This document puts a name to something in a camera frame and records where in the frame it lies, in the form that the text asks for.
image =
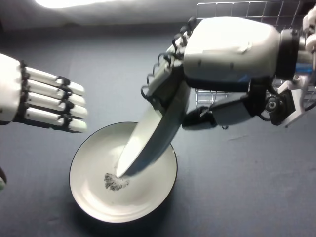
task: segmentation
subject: gray backdrop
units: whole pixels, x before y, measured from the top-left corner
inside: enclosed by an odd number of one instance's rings
[[[172,142],[179,166],[172,195],[141,221],[105,224],[76,205],[68,180],[73,155],[94,131],[140,119],[148,106],[140,87],[178,30],[91,27],[1,37],[1,52],[83,85],[89,111],[84,134],[0,127],[0,165],[8,176],[1,237],[316,236],[314,112],[289,129],[258,118],[226,131],[180,129]]]

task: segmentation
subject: light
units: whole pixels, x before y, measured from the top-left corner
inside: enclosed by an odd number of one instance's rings
[[[39,5],[47,8],[66,8],[72,6],[89,5],[109,0],[35,0]]]

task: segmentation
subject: white hand cover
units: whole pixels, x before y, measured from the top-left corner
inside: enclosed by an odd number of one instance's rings
[[[0,124],[86,131],[84,88],[0,54]]]

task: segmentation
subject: metal wire basket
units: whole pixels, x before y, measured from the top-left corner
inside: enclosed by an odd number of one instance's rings
[[[304,16],[313,8],[315,1],[243,1],[243,2],[212,2],[197,5],[197,20],[232,16],[241,17],[270,24],[276,29],[300,29]],[[278,89],[283,80],[275,79],[274,89]],[[230,95],[223,91],[196,89],[196,106],[209,106]],[[306,106],[316,101],[316,87],[309,86],[305,97]]]

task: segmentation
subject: white bowl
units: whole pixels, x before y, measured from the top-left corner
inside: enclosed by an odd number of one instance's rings
[[[139,174],[114,175],[136,124],[121,122],[96,131],[79,147],[71,164],[71,192],[81,209],[98,220],[122,223],[139,219],[155,210],[175,183],[178,165],[171,145]]]

